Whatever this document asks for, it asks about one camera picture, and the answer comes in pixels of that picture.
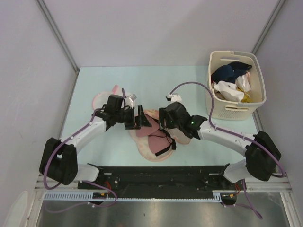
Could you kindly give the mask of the floral orange bra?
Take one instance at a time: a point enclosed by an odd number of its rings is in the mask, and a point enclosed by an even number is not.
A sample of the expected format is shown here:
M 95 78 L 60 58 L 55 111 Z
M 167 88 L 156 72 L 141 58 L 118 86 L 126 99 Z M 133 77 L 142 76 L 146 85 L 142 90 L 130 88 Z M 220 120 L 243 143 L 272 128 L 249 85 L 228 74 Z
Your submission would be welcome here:
M 177 149 L 177 144 L 187 145 L 191 139 L 178 129 L 159 128 L 159 111 L 144 110 L 145 116 L 152 127 L 130 130 L 129 134 L 135 141 L 139 153 L 147 160 L 160 162 L 167 159 Z

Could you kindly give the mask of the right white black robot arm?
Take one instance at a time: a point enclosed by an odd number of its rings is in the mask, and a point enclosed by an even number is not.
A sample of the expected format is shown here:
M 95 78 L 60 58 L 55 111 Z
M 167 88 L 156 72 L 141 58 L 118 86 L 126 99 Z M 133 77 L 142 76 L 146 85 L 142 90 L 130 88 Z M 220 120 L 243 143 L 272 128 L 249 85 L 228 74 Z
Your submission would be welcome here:
M 267 133 L 245 134 L 219 128 L 205 117 L 190 115 L 180 102 L 159 109 L 159 124 L 161 129 L 177 129 L 187 138 L 211 141 L 244 157 L 242 161 L 225 166 L 218 178 L 218 184 L 224 190 L 250 176 L 267 182 L 281 158 L 281 153 Z

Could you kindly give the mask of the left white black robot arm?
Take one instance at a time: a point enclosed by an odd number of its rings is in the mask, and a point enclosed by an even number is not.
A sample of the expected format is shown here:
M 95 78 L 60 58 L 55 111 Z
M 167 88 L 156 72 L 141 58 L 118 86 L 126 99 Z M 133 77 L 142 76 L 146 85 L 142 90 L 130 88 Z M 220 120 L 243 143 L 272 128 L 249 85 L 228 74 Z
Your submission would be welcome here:
M 94 189 L 101 188 L 105 178 L 99 174 L 99 168 L 90 164 L 79 164 L 77 156 L 98 135 L 108 131 L 117 123 L 123 124 L 126 130 L 151 127 L 142 105 L 134 105 L 135 99 L 135 95 L 122 97 L 111 94 L 107 103 L 94 110 L 90 121 L 71 136 L 65 139 L 48 139 L 39 167 L 45 188 L 53 190 L 57 187 L 47 184 L 49 178 L 56 181 L 58 185 L 69 185 L 73 181 L 88 181 Z

